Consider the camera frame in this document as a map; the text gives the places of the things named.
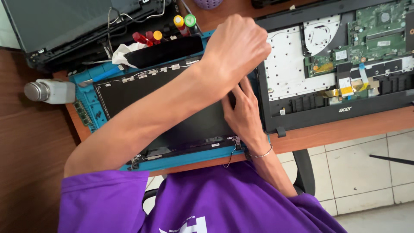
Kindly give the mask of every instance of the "green circuit board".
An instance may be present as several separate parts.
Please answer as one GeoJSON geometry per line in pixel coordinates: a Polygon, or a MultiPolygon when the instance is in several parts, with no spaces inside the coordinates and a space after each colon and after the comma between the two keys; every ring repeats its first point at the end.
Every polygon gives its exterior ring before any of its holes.
{"type": "Polygon", "coordinates": [[[332,50],[329,56],[305,58],[309,77],[330,73],[336,64],[395,58],[410,54],[405,50],[405,14],[411,0],[401,0],[357,10],[356,20],[348,23],[348,46],[332,50]],[[346,58],[337,56],[345,54],[346,58]]]}

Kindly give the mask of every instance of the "white print on shirt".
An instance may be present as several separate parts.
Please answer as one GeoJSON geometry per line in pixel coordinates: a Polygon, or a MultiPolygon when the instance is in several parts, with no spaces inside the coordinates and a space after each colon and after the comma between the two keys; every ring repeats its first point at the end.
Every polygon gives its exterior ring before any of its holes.
{"type": "MultiPolygon", "coordinates": [[[[184,223],[184,225],[180,228],[179,233],[193,233],[193,232],[207,233],[206,218],[199,217],[199,218],[196,218],[195,220],[196,220],[196,224],[189,226],[189,227],[187,227],[187,223],[184,223]]],[[[167,233],[166,231],[163,231],[161,229],[159,229],[159,232],[167,233]]]]}

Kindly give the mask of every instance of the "person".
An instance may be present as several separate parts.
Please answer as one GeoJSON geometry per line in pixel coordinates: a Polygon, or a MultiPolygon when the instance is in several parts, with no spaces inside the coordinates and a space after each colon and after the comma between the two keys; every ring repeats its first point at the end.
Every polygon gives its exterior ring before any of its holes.
{"type": "Polygon", "coordinates": [[[262,130],[246,75],[270,54],[266,38],[253,19],[230,16],[211,36],[200,62],[82,142],[65,164],[58,231],[345,232],[315,197],[297,195],[262,130]],[[141,205],[149,172],[118,169],[161,133],[220,99],[224,118],[253,163],[169,174],[146,217],[141,205]]]}

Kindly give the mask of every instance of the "wooden desk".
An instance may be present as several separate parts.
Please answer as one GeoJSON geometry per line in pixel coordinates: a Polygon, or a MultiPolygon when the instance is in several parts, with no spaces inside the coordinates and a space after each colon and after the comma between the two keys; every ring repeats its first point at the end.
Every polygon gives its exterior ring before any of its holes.
{"type": "MultiPolygon", "coordinates": [[[[254,9],[250,0],[224,0],[217,8],[205,11],[196,6],[192,0],[185,0],[191,12],[197,18],[197,23],[202,31],[213,30],[218,24],[231,14],[239,13],[242,16],[259,17],[270,13],[287,10],[292,5],[304,5],[315,0],[292,0],[278,5],[268,6],[259,10],[254,9]]],[[[54,78],[67,79],[66,72],[53,74],[54,78]]],[[[72,104],[66,104],[69,114],[73,120],[81,141],[84,141],[91,132],[88,127],[83,126],[72,104]]],[[[278,138],[276,134],[270,135],[276,154],[301,150],[315,146],[322,146],[356,138],[398,131],[414,127],[414,107],[395,109],[366,116],[355,117],[342,121],[311,126],[302,129],[287,131],[287,136],[278,138]]],[[[234,155],[232,162],[245,160],[244,155],[234,155]]],[[[229,157],[218,158],[209,161],[193,163],[184,166],[172,167],[164,170],[151,172],[150,176],[164,175],[174,172],[193,170],[202,167],[226,164],[229,157]]]]}

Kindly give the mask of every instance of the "wooden wall panel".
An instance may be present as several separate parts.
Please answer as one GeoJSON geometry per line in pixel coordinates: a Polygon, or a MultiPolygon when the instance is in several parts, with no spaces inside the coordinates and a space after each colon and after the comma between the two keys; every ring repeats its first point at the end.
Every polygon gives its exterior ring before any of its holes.
{"type": "Polygon", "coordinates": [[[63,166],[76,144],[64,105],[25,97],[37,78],[51,76],[0,50],[0,232],[57,231],[63,166]]]}

